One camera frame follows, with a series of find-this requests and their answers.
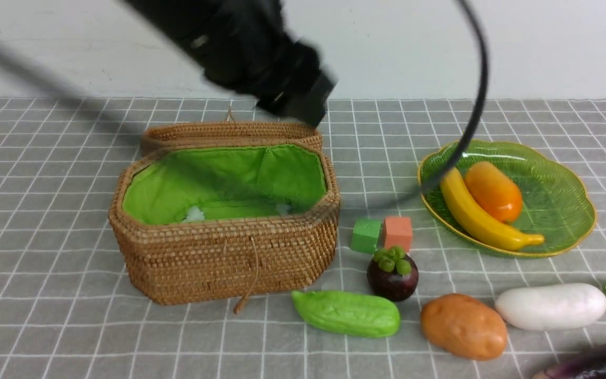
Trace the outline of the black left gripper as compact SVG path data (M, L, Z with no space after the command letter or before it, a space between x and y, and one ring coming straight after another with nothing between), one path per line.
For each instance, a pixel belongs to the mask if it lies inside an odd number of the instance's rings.
M322 67L315 48L289 37L255 45L240 36L202 36L200 64L213 84L257 99L257 107L316 128L327 115L334 77Z

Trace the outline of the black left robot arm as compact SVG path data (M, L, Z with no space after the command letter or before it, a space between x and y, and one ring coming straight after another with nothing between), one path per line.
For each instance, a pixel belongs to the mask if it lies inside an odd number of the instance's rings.
M317 127L335 80L315 48L285 27L280 1L129 1L219 88Z

